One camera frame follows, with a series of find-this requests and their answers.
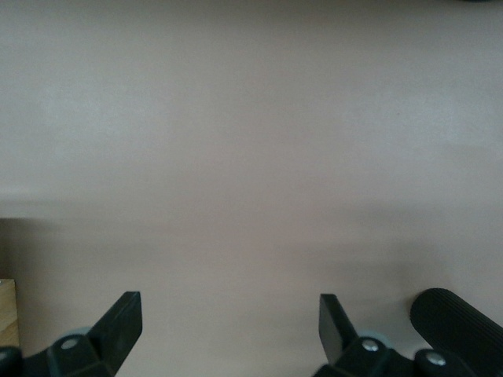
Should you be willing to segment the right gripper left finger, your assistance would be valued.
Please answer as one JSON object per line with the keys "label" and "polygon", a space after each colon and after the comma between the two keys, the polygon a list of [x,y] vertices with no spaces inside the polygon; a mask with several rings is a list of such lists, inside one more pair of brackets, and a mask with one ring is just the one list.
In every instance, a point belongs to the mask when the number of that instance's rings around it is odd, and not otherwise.
{"label": "right gripper left finger", "polygon": [[127,291],[84,334],[23,360],[24,376],[115,376],[141,336],[141,294]]}

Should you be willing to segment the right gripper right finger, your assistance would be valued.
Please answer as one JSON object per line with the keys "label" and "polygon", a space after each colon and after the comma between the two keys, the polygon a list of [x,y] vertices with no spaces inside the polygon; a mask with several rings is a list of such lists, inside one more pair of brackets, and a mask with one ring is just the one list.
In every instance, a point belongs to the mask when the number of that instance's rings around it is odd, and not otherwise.
{"label": "right gripper right finger", "polygon": [[319,376],[411,376],[413,362],[386,344],[376,333],[359,334],[335,295],[319,298],[318,334],[328,363]]}

